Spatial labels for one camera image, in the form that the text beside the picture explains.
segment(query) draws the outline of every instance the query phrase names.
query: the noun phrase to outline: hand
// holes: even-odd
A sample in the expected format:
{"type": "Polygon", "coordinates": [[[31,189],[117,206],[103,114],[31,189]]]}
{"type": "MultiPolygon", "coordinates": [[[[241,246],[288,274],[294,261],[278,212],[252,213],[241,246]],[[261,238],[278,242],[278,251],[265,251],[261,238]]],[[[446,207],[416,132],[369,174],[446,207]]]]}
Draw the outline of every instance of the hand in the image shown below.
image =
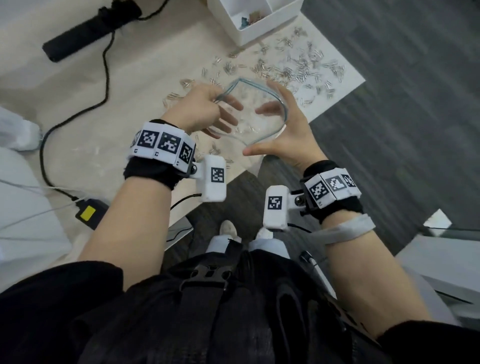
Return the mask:
{"type": "MultiPolygon", "coordinates": [[[[244,156],[271,154],[280,157],[288,164],[303,172],[313,163],[328,159],[318,146],[307,118],[299,109],[292,93],[284,86],[267,81],[268,85],[277,89],[288,105],[288,119],[284,131],[273,140],[256,143],[243,150],[244,156]]],[[[255,110],[257,114],[279,115],[280,104],[270,101],[255,110]]]]}
{"type": "MultiPolygon", "coordinates": [[[[214,126],[226,133],[232,129],[220,121],[223,119],[231,125],[238,125],[238,120],[215,102],[215,98],[223,92],[221,87],[206,84],[194,84],[190,92],[174,107],[163,114],[162,119],[173,124],[187,133],[202,130],[212,138],[220,136],[213,134],[208,128],[214,126]]],[[[234,97],[227,97],[228,104],[242,110],[243,105],[234,97]]]]}

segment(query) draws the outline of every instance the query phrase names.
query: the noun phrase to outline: black clothing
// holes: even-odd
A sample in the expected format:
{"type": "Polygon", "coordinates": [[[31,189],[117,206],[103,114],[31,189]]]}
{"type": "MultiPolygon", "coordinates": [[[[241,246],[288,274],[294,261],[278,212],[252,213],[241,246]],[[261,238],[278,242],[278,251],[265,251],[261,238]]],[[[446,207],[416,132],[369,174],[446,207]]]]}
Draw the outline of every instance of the black clothing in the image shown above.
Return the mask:
{"type": "MultiPolygon", "coordinates": [[[[169,333],[179,322],[179,285],[206,256],[222,254],[191,258],[125,293],[122,270],[103,262],[71,263],[24,279],[0,294],[0,363],[162,362],[156,349],[175,345],[169,333]]],[[[229,282],[207,363],[433,363],[476,357],[480,333],[434,322],[397,325],[378,338],[380,348],[360,323],[350,328],[339,320],[343,310],[333,299],[319,298],[295,262],[262,250],[244,252],[229,282]]]]}

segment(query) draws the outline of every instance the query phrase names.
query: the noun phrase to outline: sleeve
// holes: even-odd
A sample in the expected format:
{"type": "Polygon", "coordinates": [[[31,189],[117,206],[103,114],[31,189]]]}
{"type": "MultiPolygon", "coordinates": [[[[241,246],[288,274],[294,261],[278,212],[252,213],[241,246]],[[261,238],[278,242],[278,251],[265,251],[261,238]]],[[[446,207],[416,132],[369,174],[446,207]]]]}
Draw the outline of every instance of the sleeve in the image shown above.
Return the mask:
{"type": "Polygon", "coordinates": [[[122,270],[94,261],[54,267],[13,285],[0,294],[0,362],[73,362],[71,321],[122,289],[122,270]]]}
{"type": "Polygon", "coordinates": [[[394,363],[466,363],[478,355],[480,332],[440,322],[407,321],[377,340],[394,363]]]}

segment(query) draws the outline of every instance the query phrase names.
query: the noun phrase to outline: forearm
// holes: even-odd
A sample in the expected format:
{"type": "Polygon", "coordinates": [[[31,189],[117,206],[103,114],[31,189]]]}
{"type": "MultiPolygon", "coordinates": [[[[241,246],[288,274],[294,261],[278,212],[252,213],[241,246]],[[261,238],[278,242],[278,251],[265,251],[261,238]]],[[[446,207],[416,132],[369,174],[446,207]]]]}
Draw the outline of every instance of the forearm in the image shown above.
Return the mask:
{"type": "Polygon", "coordinates": [[[146,178],[128,178],[93,232],[79,260],[123,269],[124,287],[158,274],[170,217],[171,190],[146,178]]]}
{"type": "MultiPolygon", "coordinates": [[[[338,211],[322,228],[345,222],[358,213],[338,211]]],[[[337,297],[374,336],[407,320],[430,320],[416,287],[375,232],[326,247],[337,297]]]]}

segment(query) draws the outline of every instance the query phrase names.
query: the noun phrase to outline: gray strap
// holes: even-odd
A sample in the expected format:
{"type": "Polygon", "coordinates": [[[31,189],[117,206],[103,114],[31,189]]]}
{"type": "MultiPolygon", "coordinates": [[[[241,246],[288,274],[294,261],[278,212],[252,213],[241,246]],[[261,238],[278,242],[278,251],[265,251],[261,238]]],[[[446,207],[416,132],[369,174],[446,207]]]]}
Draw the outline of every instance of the gray strap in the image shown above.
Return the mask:
{"type": "Polygon", "coordinates": [[[374,228],[375,224],[370,216],[363,214],[333,228],[316,231],[313,235],[319,238],[323,245],[327,245],[356,239],[374,228]]]}

